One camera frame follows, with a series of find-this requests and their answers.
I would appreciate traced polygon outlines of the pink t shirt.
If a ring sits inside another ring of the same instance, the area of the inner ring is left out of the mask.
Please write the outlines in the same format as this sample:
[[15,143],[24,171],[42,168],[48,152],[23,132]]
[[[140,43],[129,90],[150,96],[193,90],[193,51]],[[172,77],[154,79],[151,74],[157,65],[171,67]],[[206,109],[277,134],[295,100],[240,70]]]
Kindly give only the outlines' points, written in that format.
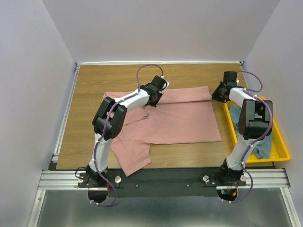
[[111,149],[126,176],[151,162],[152,144],[220,142],[207,86],[168,89],[156,107],[128,112]]

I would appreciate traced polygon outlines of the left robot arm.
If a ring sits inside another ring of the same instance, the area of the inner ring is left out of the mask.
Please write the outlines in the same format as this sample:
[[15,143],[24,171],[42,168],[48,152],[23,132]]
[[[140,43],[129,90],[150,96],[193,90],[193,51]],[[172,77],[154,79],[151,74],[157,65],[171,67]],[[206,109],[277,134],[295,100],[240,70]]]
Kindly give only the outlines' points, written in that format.
[[92,158],[86,167],[88,181],[95,187],[109,183],[105,178],[108,155],[113,139],[119,135],[126,114],[140,106],[155,107],[169,82],[163,76],[155,76],[151,83],[139,86],[134,92],[118,98],[105,97],[93,118],[95,145]]

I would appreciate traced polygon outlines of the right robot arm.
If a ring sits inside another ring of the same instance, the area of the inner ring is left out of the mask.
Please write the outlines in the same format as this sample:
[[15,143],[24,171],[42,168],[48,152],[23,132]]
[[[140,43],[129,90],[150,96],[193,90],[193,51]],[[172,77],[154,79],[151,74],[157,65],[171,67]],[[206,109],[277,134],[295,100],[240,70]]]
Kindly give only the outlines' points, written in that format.
[[253,149],[270,135],[273,127],[273,102],[250,93],[238,85],[236,71],[226,71],[223,81],[212,94],[212,99],[225,103],[235,102],[240,108],[239,137],[232,153],[223,161],[219,171],[209,176],[215,186],[229,186],[241,180],[245,164]]

